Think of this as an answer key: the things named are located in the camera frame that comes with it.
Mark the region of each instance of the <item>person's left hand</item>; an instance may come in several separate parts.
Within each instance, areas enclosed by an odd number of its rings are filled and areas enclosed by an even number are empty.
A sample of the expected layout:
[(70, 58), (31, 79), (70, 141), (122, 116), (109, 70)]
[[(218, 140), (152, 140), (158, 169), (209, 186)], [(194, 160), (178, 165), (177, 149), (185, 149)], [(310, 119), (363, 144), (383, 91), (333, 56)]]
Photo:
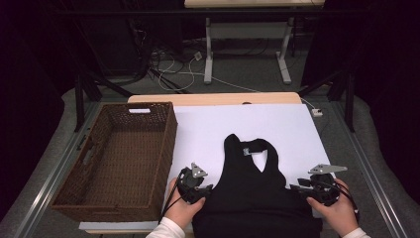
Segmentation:
[[(167, 191), (168, 194), (170, 194), (172, 188), (175, 186), (175, 182), (176, 178), (173, 178), (169, 183), (169, 188)], [(180, 197), (181, 195), (179, 194), (178, 188), (176, 188), (169, 205), (173, 204)], [(195, 213), (197, 213), (203, 207), (205, 200), (206, 198), (202, 197), (194, 204), (189, 204), (181, 198), (166, 212), (164, 216), (175, 222), (181, 229), (185, 229), (186, 226), (191, 222)]]

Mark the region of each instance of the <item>table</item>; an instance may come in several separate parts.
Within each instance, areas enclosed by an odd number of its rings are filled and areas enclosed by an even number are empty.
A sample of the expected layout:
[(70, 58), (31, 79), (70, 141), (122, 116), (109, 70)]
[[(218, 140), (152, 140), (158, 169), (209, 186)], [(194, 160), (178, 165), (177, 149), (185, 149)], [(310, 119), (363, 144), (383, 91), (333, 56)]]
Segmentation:
[[(298, 116), (298, 118), (295, 118), (294, 120), (290, 120), (290, 118), (295, 117), (295, 115), (292, 115), (291, 113), (287, 113), (287, 117), (286, 118), (275, 118), (275, 120), (270, 120), (270, 123), (274, 123), (274, 124), (278, 124), (281, 123), (281, 121), (286, 121), (291, 123), (291, 125), (294, 125), (294, 128), (296, 128), (296, 124), (298, 124), (299, 121), (301, 119), (304, 119), (306, 121), (306, 123), (303, 124), (308, 124), (306, 126), (308, 126), (308, 130), (304, 130), (304, 131), (300, 131), (300, 132), (296, 132), (296, 138), (292, 138), (292, 142), (291, 144), (293, 144), (296, 148), (294, 150), (292, 150), (292, 153), (295, 153), (296, 151), (302, 151), (300, 148), (299, 143), (301, 142), (301, 140), (306, 140), (305, 138), (311, 138), (310, 140), (310, 144), (314, 144), (316, 150), (312, 151), (311, 149), (307, 149), (307, 153), (310, 154), (310, 156), (305, 156), (305, 158), (309, 158), (309, 159), (305, 159), (305, 162), (307, 162), (306, 164), (310, 164), (310, 165), (304, 165), (304, 168), (300, 167), (299, 164), (299, 170), (300, 170), (300, 176), (302, 174), (305, 174), (306, 171), (304, 171), (304, 169), (307, 167), (311, 167), (311, 166), (315, 166), (314, 164), (316, 164), (317, 162), (320, 162), (321, 164), (325, 164), (325, 163), (329, 163), (328, 158), (325, 155), (325, 151), (323, 149), (322, 143), (320, 142), (320, 139), (318, 137), (318, 134), (316, 132), (316, 129), (313, 125), (312, 119), (310, 117), (309, 112), (307, 111), (307, 108), (304, 104), (301, 103), (301, 100), (298, 96), (297, 93), (294, 92), (268, 92), (268, 93), (216, 93), (216, 94), (168, 94), (168, 95), (136, 95), (136, 96), (132, 96), (129, 98), (129, 103), (133, 103), (133, 102), (157, 102), (157, 101), (171, 101), (174, 106), (175, 106), (175, 115), (176, 118), (178, 120), (178, 132), (177, 132), (177, 138), (176, 138), (176, 143), (175, 143), (175, 151), (174, 151), (174, 162), (172, 164), (172, 168), (170, 170), (169, 173), (169, 179), (176, 177), (176, 175), (179, 173), (180, 169), (182, 169), (184, 167), (184, 165), (179, 165), (175, 159), (176, 158), (182, 158), (180, 156), (180, 154), (182, 154), (182, 152), (180, 150), (182, 150), (179, 147), (179, 144), (182, 144), (181, 142), (185, 141), (185, 138), (179, 138), (178, 136), (180, 136), (182, 133), (184, 133), (184, 121), (185, 121), (185, 117), (190, 117), (191, 114), (187, 114), (187, 115), (182, 115), (183, 112), (188, 112), (188, 108), (189, 107), (197, 107), (198, 109), (203, 109), (203, 108), (210, 108), (210, 109), (215, 109), (218, 106), (224, 107), (226, 109), (226, 107), (230, 108), (230, 107), (238, 107), (238, 105), (241, 105), (243, 103), (252, 103), (254, 105), (246, 105), (246, 106), (239, 106), (239, 107), (252, 107), (252, 106), (268, 106), (268, 107), (275, 107), (275, 106), (282, 106), (283, 109), (288, 110), (290, 108), (293, 107), (299, 107), (300, 109), (306, 110), (304, 112), (304, 116)], [(279, 111), (279, 114), (285, 114), (284, 111)], [(207, 121), (200, 121), (199, 124), (204, 125), (203, 130), (206, 129), (206, 127), (208, 127), (209, 123)], [(298, 125), (298, 127), (302, 127), (302, 128), (306, 128), (305, 125)], [(213, 144), (213, 142), (211, 142), (211, 139), (207, 139), (205, 138), (204, 140), (206, 143), (209, 144)], [(288, 153), (288, 155), (284, 154), (283, 149), (279, 148), (281, 146), (278, 146), (278, 144), (276, 145), (275, 143), (273, 143), (273, 145), (278, 148), (277, 151), (279, 152), (279, 156), (283, 157), (283, 162), (286, 164), (283, 164), (286, 168), (289, 167), (289, 165), (287, 165), (287, 161), (293, 162), (294, 163), (294, 159), (291, 160), (287, 160), (285, 158), (290, 158), (293, 157), (293, 155), (290, 155), (290, 153)], [(204, 165), (202, 164), (203, 162), (197, 161), (197, 164), (204, 169), (207, 173), (209, 173), (210, 175), (215, 175), (217, 174), (217, 171), (222, 171), (221, 168), (223, 168), (223, 164), (222, 163), (214, 163), (213, 161), (210, 162), (212, 164), (218, 164), (217, 169), (213, 169), (213, 171), (209, 171), (211, 169), (208, 170), (208, 168), (210, 167), (209, 165)], [(284, 175), (286, 176), (286, 179), (289, 179), (289, 176), (287, 175), (287, 173), (284, 172)], [(210, 182), (210, 178), (206, 178), (205, 182), (208, 183), (213, 183)], [(116, 234), (116, 233), (148, 233), (151, 230), (153, 230), (156, 226), (158, 225), (158, 223), (155, 222), (126, 222), (126, 223), (104, 223), (104, 222), (81, 222), (79, 225), (79, 229), (85, 230), (88, 233), (91, 234)], [(187, 227), (187, 229), (185, 230), (187, 236), (191, 236), (192, 235), (192, 226), (190, 225), (189, 227)]]
[[(325, 0), (185, 0), (184, 6), (186, 8), (247, 8), (247, 7), (309, 7), (309, 6), (322, 6)], [(259, 24), (243, 24), (244, 26), (234, 24), (233, 27), (226, 28), (224, 24), (212, 24), (210, 18), (206, 18), (206, 66), (204, 70), (204, 83), (210, 84), (213, 74), (213, 53), (211, 50), (212, 38), (227, 39), (227, 38), (238, 38), (240, 36), (238, 32), (245, 30), (247, 34), (241, 36), (241, 38), (282, 38), (281, 48), (279, 52), (276, 52), (276, 58), (280, 73), (283, 78), (283, 83), (290, 84), (291, 78), (288, 72), (286, 62), (284, 60), (287, 45), (290, 38), (294, 18), (288, 18), (287, 23), (284, 26), (283, 33), (278, 23), (259, 23)], [(215, 31), (222, 28), (222, 33), (215, 34)]]

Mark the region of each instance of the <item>power strip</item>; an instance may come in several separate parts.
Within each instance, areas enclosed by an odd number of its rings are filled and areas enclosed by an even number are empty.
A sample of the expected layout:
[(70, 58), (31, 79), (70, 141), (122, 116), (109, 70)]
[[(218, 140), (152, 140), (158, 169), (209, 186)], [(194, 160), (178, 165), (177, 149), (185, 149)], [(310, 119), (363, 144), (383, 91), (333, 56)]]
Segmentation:
[(312, 109), (312, 116), (313, 117), (322, 117), (322, 110), (321, 109)]

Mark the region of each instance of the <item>desk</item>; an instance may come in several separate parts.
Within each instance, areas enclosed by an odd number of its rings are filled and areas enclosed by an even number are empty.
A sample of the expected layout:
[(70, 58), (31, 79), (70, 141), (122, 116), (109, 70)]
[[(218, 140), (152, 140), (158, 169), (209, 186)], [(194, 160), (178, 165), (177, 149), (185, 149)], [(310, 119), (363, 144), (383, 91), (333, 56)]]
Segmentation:
[[(322, 6), (324, 1), (325, 0), (185, 0), (184, 5), (186, 8), (309, 7)], [(247, 34), (244, 34), (241, 38), (282, 38), (280, 51), (275, 54), (280, 68), (281, 77), (283, 78), (283, 83), (290, 84), (291, 78), (288, 73), (284, 57), (287, 51), (293, 20), (293, 18), (288, 19), (287, 23), (284, 25), (283, 33), (281, 33), (281, 28), (278, 27), (278, 23), (260, 23), (257, 26), (256, 24), (245, 26), (238, 25), (237, 27), (223, 29), (223, 27), (220, 27), (223, 24), (219, 23), (218, 25), (213, 26), (210, 18), (206, 18), (207, 58), (204, 71), (204, 83), (210, 84), (213, 74), (213, 53), (211, 50), (212, 39), (216, 36), (219, 39), (238, 38), (235, 37), (239, 35), (238, 32), (245, 30)], [(217, 31), (220, 28), (222, 28), (222, 33), (215, 34), (214, 31)]]
[[(253, 127), (254, 123), (250, 123), (251, 129), (247, 129), (243, 133), (238, 128), (243, 128), (243, 122), (237, 122), (238, 125), (229, 124), (230, 130), (233, 133), (240, 132), (242, 134), (238, 135), (240, 139), (249, 140), (250, 131), (251, 134), (260, 134), (261, 138), (267, 139), (270, 141), (274, 147), (277, 149), (277, 152), (280, 157), (279, 166), (281, 171), (286, 177), (286, 180), (290, 183), (297, 184), (297, 178), (308, 178), (307, 170), (311, 169), (316, 164), (329, 164), (329, 160), (325, 154), (322, 143), (319, 139), (316, 128), (313, 124), (312, 118), (304, 104), (301, 104), (300, 98), (296, 93), (292, 92), (270, 92), (270, 93), (218, 93), (218, 94), (175, 94), (175, 95), (138, 95), (132, 96), (129, 99), (129, 102), (154, 102), (154, 101), (172, 101), (174, 104), (176, 119), (178, 120), (178, 131), (176, 135), (176, 143), (173, 154), (173, 163), (170, 169), (169, 178), (174, 178), (179, 173), (180, 169), (183, 169), (185, 166), (190, 166), (188, 163), (196, 162), (203, 170), (205, 170), (209, 176), (205, 179), (203, 185), (210, 183), (217, 183), (223, 169), (223, 137), (228, 136), (228, 133), (218, 133), (210, 132), (207, 127), (211, 127), (211, 124), (219, 125), (218, 123), (223, 123), (227, 117), (230, 117), (229, 111), (225, 110), (226, 114), (214, 116), (214, 110), (217, 109), (215, 105), (220, 105), (224, 109), (226, 107), (241, 107), (242, 113), (239, 119), (246, 121), (258, 121), (260, 120), (261, 114), (260, 106), (271, 107), (281, 107), (281, 110), (276, 110), (277, 115), (275, 118), (266, 116), (263, 118), (266, 123), (258, 123), (258, 127)], [(238, 104), (243, 104), (244, 102), (250, 102), (253, 104), (260, 105), (244, 105), (238, 106)], [(200, 112), (205, 112), (210, 110), (211, 113), (204, 115), (198, 115), (200, 121), (194, 120), (194, 123), (198, 124), (198, 127), (193, 125), (185, 125), (185, 119), (190, 117), (197, 117), (197, 114), (190, 113), (188, 114), (188, 108), (198, 107), (201, 109)], [(291, 111), (299, 111), (301, 114), (288, 113)], [(248, 119), (245, 119), (243, 115), (250, 115), (255, 113), (257, 117), (248, 116)], [(210, 115), (212, 118), (209, 121), (206, 121), (205, 116)], [(271, 129), (270, 125), (277, 125), (274, 135), (269, 135), (269, 130)], [(291, 127), (293, 133), (286, 133), (281, 131)], [(206, 155), (196, 149), (199, 147), (199, 144), (205, 144), (208, 151), (211, 152), (212, 160), (206, 159)], [(288, 171), (287, 168), (294, 167), (293, 171)], [(147, 233), (153, 230), (158, 223), (154, 222), (123, 222), (123, 223), (106, 223), (106, 222), (81, 222), (79, 229), (85, 230), (91, 234), (110, 234), (110, 233)], [(187, 234), (192, 234), (192, 226), (187, 227), (185, 230)]]

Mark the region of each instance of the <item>human hand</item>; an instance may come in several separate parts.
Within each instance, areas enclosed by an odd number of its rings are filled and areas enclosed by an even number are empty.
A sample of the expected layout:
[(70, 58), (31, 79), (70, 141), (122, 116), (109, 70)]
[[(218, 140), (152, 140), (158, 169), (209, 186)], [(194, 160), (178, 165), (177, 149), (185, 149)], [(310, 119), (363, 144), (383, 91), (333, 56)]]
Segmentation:
[[(335, 181), (343, 185), (346, 189), (349, 189), (342, 180), (336, 178)], [(325, 216), (327, 222), (341, 237), (344, 237), (359, 227), (355, 216), (355, 209), (345, 195), (340, 193), (337, 202), (331, 206), (325, 206), (312, 197), (307, 197), (306, 200), (315, 210)]]
[[(176, 178), (173, 178), (169, 183), (169, 188), (167, 193), (170, 194), (172, 188), (175, 186)], [(166, 218), (169, 218), (175, 222), (181, 229), (185, 229), (186, 226), (191, 222), (192, 217), (197, 213), (204, 205), (206, 200), (205, 197), (202, 197), (194, 204), (189, 204), (183, 199), (177, 201), (181, 195), (179, 194), (178, 188), (174, 191), (172, 199), (169, 204), (175, 204), (166, 212), (164, 215)]]

